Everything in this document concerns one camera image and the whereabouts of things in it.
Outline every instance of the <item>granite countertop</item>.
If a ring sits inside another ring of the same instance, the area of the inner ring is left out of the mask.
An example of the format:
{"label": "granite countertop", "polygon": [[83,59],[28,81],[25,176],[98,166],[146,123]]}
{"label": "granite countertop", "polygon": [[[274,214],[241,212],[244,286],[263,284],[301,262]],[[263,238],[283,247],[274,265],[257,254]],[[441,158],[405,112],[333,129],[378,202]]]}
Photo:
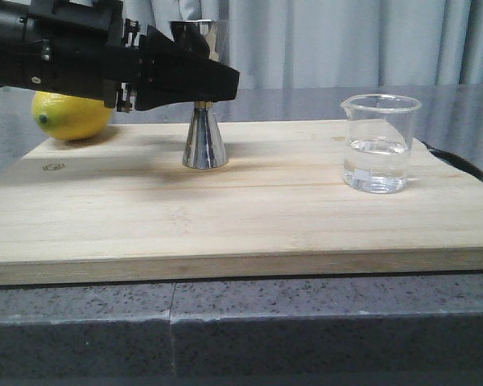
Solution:
{"label": "granite countertop", "polygon": [[[343,119],[342,100],[376,91],[419,98],[415,136],[483,170],[483,85],[241,90],[215,110],[219,122]],[[0,170],[45,139],[26,119],[31,97],[0,90]],[[117,113],[113,122],[183,122],[191,107]],[[483,384],[483,273],[0,288],[0,384],[290,374],[368,380],[375,372]]]}

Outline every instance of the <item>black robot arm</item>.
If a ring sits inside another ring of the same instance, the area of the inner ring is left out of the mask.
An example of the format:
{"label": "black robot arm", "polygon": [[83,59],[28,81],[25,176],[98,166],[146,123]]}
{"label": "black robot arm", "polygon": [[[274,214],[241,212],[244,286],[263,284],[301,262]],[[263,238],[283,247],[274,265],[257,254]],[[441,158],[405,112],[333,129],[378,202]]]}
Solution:
{"label": "black robot arm", "polygon": [[122,18],[122,2],[0,0],[0,84],[103,100],[130,111],[236,97],[239,73]]}

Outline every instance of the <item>stainless steel jigger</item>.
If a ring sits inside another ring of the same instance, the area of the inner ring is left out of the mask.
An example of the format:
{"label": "stainless steel jigger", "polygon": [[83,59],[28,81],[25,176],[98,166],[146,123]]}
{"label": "stainless steel jigger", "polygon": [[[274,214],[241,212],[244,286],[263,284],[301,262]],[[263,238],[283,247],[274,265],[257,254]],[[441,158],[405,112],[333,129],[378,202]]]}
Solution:
{"label": "stainless steel jigger", "polygon": [[[225,20],[185,20],[170,22],[171,34],[181,47],[197,55],[220,61],[227,36]],[[193,109],[183,165],[212,169],[229,161],[218,129],[211,101],[197,101]]]}

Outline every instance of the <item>clear water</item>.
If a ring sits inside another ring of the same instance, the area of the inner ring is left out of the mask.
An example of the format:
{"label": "clear water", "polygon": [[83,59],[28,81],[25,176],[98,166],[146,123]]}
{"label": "clear water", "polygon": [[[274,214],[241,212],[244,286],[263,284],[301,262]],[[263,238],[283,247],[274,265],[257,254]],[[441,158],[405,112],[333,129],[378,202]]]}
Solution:
{"label": "clear water", "polygon": [[345,153],[345,182],[360,191],[394,193],[407,182],[409,152],[386,139],[352,141]]}

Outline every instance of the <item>lemon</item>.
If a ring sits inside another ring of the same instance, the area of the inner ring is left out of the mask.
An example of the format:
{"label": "lemon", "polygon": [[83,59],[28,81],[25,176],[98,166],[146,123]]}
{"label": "lemon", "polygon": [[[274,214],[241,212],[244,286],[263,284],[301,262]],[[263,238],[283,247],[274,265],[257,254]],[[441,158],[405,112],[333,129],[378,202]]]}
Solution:
{"label": "lemon", "polygon": [[32,115],[50,137],[85,139],[102,131],[113,113],[104,102],[38,91],[32,100]]}

